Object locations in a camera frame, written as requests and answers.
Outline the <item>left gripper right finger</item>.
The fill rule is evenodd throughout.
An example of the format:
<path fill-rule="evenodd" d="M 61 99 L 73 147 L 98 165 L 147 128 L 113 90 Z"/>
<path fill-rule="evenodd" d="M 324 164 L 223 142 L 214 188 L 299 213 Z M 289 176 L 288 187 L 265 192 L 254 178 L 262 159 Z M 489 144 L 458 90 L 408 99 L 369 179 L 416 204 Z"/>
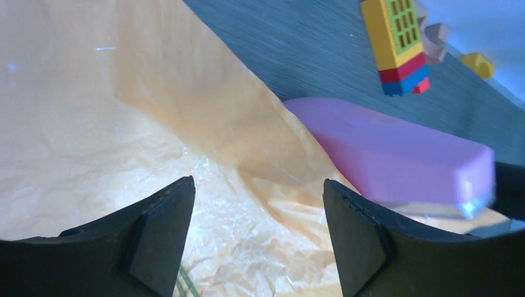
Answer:
<path fill-rule="evenodd" d="M 344 296 L 524 295 L 524 231 L 448 232 L 330 179 L 323 201 Z"/>

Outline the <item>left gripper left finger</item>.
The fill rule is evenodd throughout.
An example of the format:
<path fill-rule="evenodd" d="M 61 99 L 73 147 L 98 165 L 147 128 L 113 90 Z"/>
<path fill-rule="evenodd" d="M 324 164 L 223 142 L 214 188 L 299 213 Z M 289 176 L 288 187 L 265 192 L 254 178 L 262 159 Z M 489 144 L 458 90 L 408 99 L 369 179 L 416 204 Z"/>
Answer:
<path fill-rule="evenodd" d="M 186 176 L 57 237 L 1 241 L 1 295 L 171 296 L 195 193 Z"/>

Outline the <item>orange yellow wrapping paper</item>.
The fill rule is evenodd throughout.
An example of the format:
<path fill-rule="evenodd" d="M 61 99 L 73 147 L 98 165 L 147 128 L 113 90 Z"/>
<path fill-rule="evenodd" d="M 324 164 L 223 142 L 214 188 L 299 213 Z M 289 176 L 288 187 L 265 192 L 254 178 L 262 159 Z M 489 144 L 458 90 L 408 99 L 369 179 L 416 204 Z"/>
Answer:
<path fill-rule="evenodd" d="M 56 236 L 182 176 L 202 296 L 340 296 L 325 179 L 278 97 L 182 1 L 1 2 L 1 238 Z"/>

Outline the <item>orange flower bouquet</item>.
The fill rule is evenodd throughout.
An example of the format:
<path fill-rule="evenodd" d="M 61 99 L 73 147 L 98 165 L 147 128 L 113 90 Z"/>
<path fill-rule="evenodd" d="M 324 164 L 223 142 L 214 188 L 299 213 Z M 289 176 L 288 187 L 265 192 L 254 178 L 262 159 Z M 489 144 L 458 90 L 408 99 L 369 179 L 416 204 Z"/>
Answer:
<path fill-rule="evenodd" d="M 182 265 L 179 268 L 179 274 L 176 280 L 175 288 L 176 289 L 175 289 L 173 296 L 178 296 L 178 297 L 200 297 L 201 296 Z"/>

